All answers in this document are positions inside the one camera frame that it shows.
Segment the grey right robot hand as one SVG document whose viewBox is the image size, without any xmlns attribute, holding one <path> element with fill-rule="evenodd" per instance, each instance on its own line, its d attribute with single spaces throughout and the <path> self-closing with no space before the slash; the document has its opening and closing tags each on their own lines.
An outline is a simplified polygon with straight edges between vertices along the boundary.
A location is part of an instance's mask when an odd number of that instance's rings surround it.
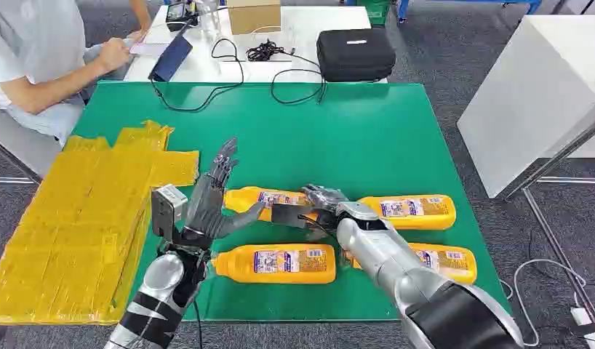
<svg viewBox="0 0 595 349">
<path fill-rule="evenodd" d="M 307 241 L 319 241 L 334 236 L 339 223 L 338 204 L 348 198 L 338 189 L 308 184 L 301 188 L 305 205 L 273 204 L 271 222 L 307 230 Z"/>
</svg>

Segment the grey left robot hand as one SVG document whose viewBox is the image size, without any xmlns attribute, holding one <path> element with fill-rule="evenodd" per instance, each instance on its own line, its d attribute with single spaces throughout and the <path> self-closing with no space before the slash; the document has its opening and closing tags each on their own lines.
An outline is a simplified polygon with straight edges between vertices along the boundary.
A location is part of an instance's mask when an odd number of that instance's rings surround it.
<svg viewBox="0 0 595 349">
<path fill-rule="evenodd" d="M 233 157 L 237 139 L 227 140 L 217 152 L 209 170 L 197 181 L 188 202 L 180 238 L 194 246 L 209 247 L 215 239 L 225 238 L 258 220 L 264 203 L 255 202 L 247 211 L 225 216 L 222 213 L 226 184 L 238 160 Z"/>
</svg>

